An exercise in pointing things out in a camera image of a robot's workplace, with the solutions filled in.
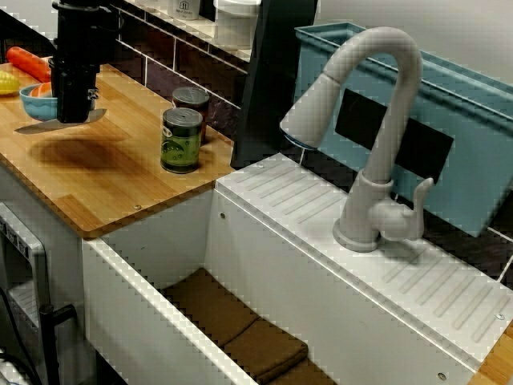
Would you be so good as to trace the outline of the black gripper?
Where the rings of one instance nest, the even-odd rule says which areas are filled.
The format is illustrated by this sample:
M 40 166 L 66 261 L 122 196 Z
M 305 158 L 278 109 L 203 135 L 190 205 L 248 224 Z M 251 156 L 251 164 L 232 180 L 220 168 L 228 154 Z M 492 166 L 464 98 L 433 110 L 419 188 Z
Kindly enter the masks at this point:
M 82 123 L 89 112 L 95 109 L 98 99 L 96 89 L 96 75 L 99 73 L 99 64 L 67 63 L 61 59 L 50 59 L 50 81 L 53 93 L 58 93 L 57 120 L 60 123 Z M 86 91 L 77 96 L 74 108 L 74 96 L 69 91 L 59 91 L 61 84 L 68 81 L 86 86 Z

